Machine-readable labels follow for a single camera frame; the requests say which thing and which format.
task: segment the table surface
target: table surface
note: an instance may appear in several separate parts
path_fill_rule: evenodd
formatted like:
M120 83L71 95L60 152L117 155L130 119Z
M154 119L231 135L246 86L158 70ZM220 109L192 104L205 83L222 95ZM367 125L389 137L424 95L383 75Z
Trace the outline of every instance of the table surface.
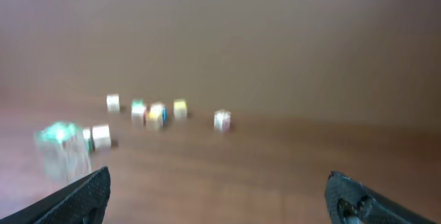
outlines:
M57 190L33 132L58 120L109 123L119 147L94 154L109 167L105 223L330 223L327 176L339 170L441 222L441 139L434 134L232 114L213 131L212 112L193 112L160 132L96 103L0 107L0 218Z

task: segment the robotic arm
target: robotic arm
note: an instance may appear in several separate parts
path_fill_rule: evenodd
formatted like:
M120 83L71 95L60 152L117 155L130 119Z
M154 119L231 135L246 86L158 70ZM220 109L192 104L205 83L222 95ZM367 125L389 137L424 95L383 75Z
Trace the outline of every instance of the robotic arm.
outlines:
M331 172L325 190L333 224L434 223L390 201L341 172Z

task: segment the gray wall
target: gray wall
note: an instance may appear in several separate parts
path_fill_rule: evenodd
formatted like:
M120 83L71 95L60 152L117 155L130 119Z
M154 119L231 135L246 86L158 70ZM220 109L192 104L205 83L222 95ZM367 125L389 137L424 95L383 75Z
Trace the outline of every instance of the gray wall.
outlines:
M0 79L441 126L441 0L0 0Z

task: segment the transparent jar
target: transparent jar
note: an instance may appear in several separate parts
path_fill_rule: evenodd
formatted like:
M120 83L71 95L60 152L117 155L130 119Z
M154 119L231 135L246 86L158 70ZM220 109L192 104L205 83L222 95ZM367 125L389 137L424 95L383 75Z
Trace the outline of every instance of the transparent jar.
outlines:
M58 122L37 132L35 141L43 155L45 173L54 181L70 184L92 172L92 144L74 123Z

